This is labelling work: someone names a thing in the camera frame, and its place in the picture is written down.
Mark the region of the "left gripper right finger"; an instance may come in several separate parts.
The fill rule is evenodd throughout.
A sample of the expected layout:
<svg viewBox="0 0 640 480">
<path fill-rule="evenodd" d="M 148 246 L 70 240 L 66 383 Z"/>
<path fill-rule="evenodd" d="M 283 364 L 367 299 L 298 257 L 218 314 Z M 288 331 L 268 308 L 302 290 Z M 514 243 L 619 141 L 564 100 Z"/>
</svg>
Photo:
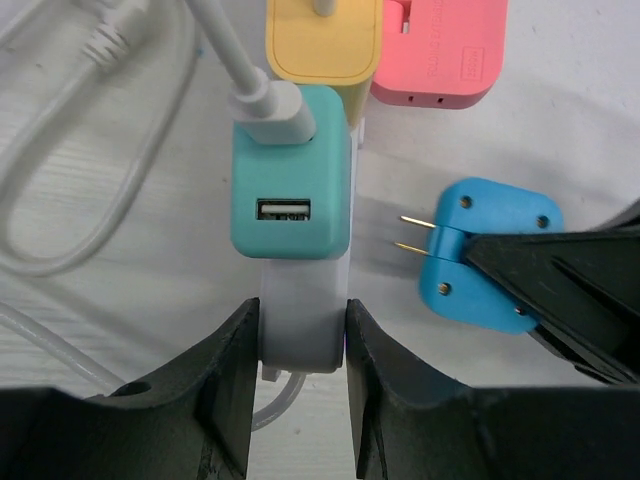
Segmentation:
<svg viewBox="0 0 640 480">
<path fill-rule="evenodd" d="M 635 479 L 635 387 L 473 388 L 433 368 L 364 305 L 346 309 L 360 479 Z"/>
</svg>

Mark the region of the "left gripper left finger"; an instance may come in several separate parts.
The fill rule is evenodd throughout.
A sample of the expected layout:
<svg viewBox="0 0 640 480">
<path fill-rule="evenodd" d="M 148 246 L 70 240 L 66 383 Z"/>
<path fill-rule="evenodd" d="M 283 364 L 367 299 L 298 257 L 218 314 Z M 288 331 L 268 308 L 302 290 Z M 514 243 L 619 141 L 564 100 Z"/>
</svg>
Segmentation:
<svg viewBox="0 0 640 480">
<path fill-rule="evenodd" d="M 114 393 L 1 392 L 4 479 L 243 479 L 258 363 L 260 303 Z"/>
</svg>

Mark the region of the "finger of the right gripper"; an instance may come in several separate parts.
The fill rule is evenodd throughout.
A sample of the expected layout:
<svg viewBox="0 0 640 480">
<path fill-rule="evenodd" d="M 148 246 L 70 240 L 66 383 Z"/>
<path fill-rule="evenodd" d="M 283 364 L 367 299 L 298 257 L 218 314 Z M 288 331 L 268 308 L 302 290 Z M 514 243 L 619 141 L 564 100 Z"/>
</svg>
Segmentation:
<svg viewBox="0 0 640 480">
<path fill-rule="evenodd" d="M 535 315 L 539 343 L 606 384 L 639 381 L 639 206 L 592 230 L 527 240 L 504 284 Z"/>
</svg>

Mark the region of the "blue plug adapter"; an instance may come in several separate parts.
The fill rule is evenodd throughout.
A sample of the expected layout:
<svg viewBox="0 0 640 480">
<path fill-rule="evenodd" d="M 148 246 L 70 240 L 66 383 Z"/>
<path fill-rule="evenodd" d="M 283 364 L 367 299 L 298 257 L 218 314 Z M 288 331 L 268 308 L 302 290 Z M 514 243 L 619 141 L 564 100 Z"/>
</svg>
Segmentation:
<svg viewBox="0 0 640 480">
<path fill-rule="evenodd" d="M 418 292 L 435 314 L 509 334 L 529 333 L 535 315 L 500 274 L 523 272 L 516 250 L 564 230 L 550 197 L 483 178 L 466 178 L 440 194 L 430 221 L 400 220 L 427 230 L 425 245 L 397 247 L 423 256 Z"/>
</svg>

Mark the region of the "pink plug adapter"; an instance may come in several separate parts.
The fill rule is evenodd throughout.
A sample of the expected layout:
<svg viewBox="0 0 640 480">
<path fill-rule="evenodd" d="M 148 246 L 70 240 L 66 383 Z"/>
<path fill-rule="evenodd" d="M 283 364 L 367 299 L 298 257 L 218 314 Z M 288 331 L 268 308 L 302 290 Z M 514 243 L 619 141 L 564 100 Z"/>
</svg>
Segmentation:
<svg viewBox="0 0 640 480">
<path fill-rule="evenodd" d="M 371 94 L 387 105 L 465 109 L 503 67 L 507 0 L 386 1 Z"/>
</svg>

